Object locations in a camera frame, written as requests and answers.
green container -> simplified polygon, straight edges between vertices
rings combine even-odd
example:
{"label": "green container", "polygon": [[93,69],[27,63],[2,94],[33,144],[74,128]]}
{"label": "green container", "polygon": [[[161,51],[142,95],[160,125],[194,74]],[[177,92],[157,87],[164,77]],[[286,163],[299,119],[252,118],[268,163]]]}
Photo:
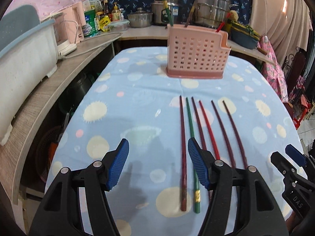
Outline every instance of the green container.
{"label": "green container", "polygon": [[96,12],[94,9],[90,11],[86,11],[84,13],[86,25],[82,26],[83,35],[85,37],[92,37],[97,35],[98,27],[97,27],[97,18]]}

yellow packet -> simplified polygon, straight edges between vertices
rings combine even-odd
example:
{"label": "yellow packet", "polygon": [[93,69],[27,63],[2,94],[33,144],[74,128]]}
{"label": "yellow packet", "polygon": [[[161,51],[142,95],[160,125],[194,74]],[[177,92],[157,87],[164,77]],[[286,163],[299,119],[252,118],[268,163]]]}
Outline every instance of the yellow packet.
{"label": "yellow packet", "polygon": [[103,32],[107,32],[109,31],[107,25],[111,22],[111,20],[109,19],[108,16],[105,16],[104,18],[102,18],[100,20],[100,29],[103,31]]}

wooden countertop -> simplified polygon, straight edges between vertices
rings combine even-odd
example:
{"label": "wooden countertop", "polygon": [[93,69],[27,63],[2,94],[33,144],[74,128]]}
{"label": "wooden countertop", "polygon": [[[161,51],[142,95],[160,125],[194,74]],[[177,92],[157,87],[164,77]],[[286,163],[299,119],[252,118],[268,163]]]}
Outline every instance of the wooden countertop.
{"label": "wooden countertop", "polygon": [[[121,41],[123,40],[146,40],[146,39],[155,39],[155,40],[167,40],[168,34],[167,29],[163,26],[150,26],[146,28],[128,28],[126,31],[123,31],[123,36],[120,38]],[[237,43],[228,40],[227,44],[231,47],[231,50],[235,52],[239,52],[256,59],[259,59],[264,62],[268,62],[272,65],[275,63],[270,60],[267,56],[260,53],[258,50],[250,50],[244,48]]]}
{"label": "wooden countertop", "polygon": [[[114,41],[119,33],[111,33],[87,39],[78,44],[75,55],[106,41]],[[88,53],[66,59],[57,64],[57,71],[44,79],[28,96],[12,122],[13,130],[4,146],[0,146],[0,181],[13,204],[18,202],[22,170],[33,139],[53,104],[77,74],[110,42]]]}

basket base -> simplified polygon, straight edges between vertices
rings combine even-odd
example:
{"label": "basket base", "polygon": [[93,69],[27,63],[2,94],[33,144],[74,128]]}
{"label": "basket base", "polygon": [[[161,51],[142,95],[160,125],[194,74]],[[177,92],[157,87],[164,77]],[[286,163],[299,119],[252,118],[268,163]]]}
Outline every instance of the basket base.
{"label": "basket base", "polygon": [[222,79],[223,72],[192,72],[182,70],[171,70],[166,68],[166,74],[173,78],[187,78],[187,79]]}

white cable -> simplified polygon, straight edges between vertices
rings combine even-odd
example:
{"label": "white cable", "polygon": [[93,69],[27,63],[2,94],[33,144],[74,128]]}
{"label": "white cable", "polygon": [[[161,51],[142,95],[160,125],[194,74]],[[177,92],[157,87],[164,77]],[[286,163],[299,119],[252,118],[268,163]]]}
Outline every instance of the white cable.
{"label": "white cable", "polygon": [[265,11],[266,11],[266,35],[264,37],[264,42],[267,43],[268,42],[268,37],[267,37],[267,3],[266,3],[266,0],[265,0]]}
{"label": "white cable", "polygon": [[79,25],[78,25],[78,22],[77,21],[74,21],[74,20],[65,20],[65,22],[74,22],[77,26],[77,32],[76,32],[76,37],[74,39],[74,43],[77,42],[77,36],[78,36],[78,30],[79,30]]}
{"label": "white cable", "polygon": [[[109,35],[109,34],[101,34],[101,35],[97,35],[97,36],[94,36],[94,37],[90,37],[90,38],[86,39],[86,41],[87,41],[87,40],[90,40],[90,39],[92,39],[92,38],[95,38],[95,37],[105,36],[105,35]],[[88,52],[90,52],[90,51],[93,51],[93,50],[95,50],[95,49],[98,49],[99,47],[102,47],[102,46],[106,45],[107,43],[111,43],[111,42],[116,41],[117,39],[119,39],[119,38],[122,37],[122,35],[123,35],[123,33],[121,33],[121,32],[117,32],[117,34],[118,34],[118,35],[117,35],[116,37],[114,37],[114,38],[112,38],[112,39],[110,39],[110,40],[108,40],[108,41],[106,41],[106,42],[103,42],[102,44],[97,45],[97,46],[95,46],[95,47],[93,47],[93,48],[91,48],[91,49],[88,49],[88,50],[86,50],[86,51],[80,52],[80,53],[78,53],[78,54],[74,54],[74,55],[72,55],[72,56],[58,56],[58,59],[60,59],[60,60],[65,60],[65,59],[69,59],[69,58],[73,58],[73,57],[76,57],[76,56],[80,56],[80,55],[83,55],[83,54],[88,53]]]}

